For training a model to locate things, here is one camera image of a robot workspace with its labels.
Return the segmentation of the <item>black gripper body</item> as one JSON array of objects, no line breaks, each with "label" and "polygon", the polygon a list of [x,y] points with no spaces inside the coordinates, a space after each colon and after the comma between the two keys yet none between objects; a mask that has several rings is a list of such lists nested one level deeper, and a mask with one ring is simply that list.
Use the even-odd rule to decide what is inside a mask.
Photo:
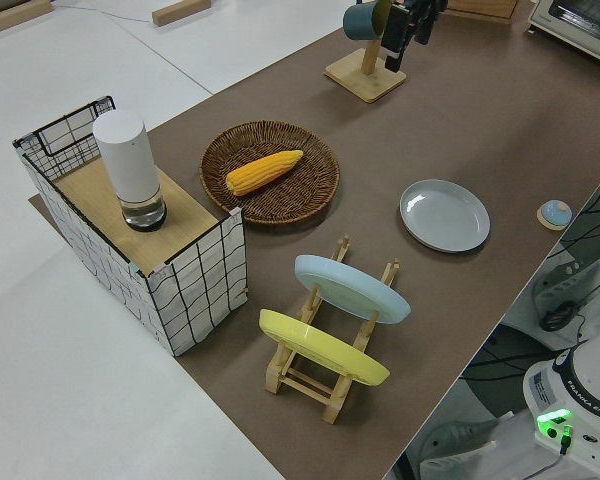
[{"label": "black gripper body", "polygon": [[447,0],[394,1],[382,37],[382,47],[389,52],[404,53],[418,26],[422,22],[431,22],[434,27],[447,5]]}]

